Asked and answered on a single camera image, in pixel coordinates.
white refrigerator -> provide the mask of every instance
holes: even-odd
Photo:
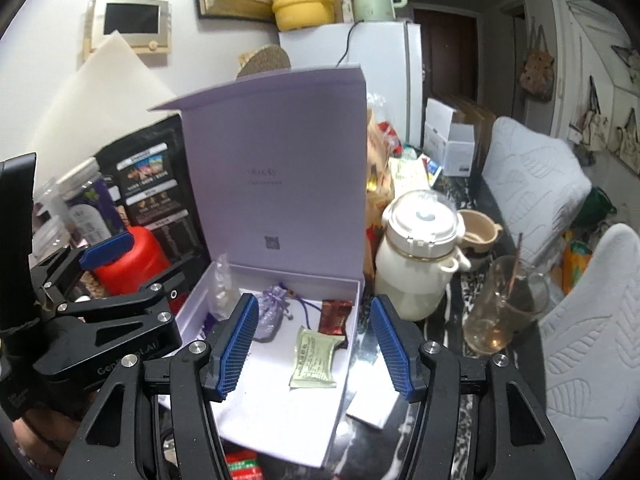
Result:
[[[336,66],[347,50],[353,23],[335,23],[280,33],[280,46],[292,68]],[[351,32],[340,65],[359,64],[367,92],[386,99],[392,125],[402,142],[421,147],[422,43],[420,25],[362,22]]]

black marble table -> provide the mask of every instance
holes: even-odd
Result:
[[[444,178],[434,186],[444,193],[457,208],[472,208],[490,216],[504,225],[494,197],[481,177]],[[449,297],[443,298],[437,311],[427,320],[427,336],[445,344],[449,349],[472,356],[462,337],[462,322],[473,306],[484,282],[490,262],[498,256],[513,254],[514,244],[508,232],[496,243],[492,256],[477,272],[456,274],[450,284]],[[380,349],[368,317],[368,301],[363,301],[358,337],[350,365],[342,411],[337,431],[328,452],[326,466],[322,470],[286,463],[269,456],[258,457],[266,480],[394,480],[398,477],[402,462],[410,448],[410,440],[418,413],[417,404],[408,404],[399,397],[382,430],[372,428],[359,420],[346,416],[346,409],[361,386],[360,374],[354,370],[372,365]],[[508,348],[508,354],[529,383],[538,400],[545,406],[545,375],[542,344],[536,324],[520,333]],[[470,427],[474,397],[461,396],[460,420],[456,435],[456,451],[450,478],[462,480],[466,475]]]

yellow pot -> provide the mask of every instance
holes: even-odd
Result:
[[[332,0],[273,0],[279,30],[316,27],[335,21]]]

leaf pattern chair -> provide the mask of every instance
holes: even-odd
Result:
[[[482,177],[522,257],[540,264],[578,214],[591,182],[568,145],[518,121],[495,121]]]
[[[577,480],[597,480],[624,456],[640,416],[640,238],[631,227],[605,233],[540,334],[549,421]]]

purple box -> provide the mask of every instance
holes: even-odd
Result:
[[[290,389],[302,308],[273,342],[254,342],[238,387],[212,404],[223,438],[318,467],[337,422],[362,293],[367,104],[359,68],[279,71],[182,97],[191,182],[212,258],[259,292],[283,281],[304,298],[350,300],[350,346],[337,351],[333,389]],[[192,341],[208,312],[212,267],[177,316]],[[310,309],[311,327],[319,314]]]

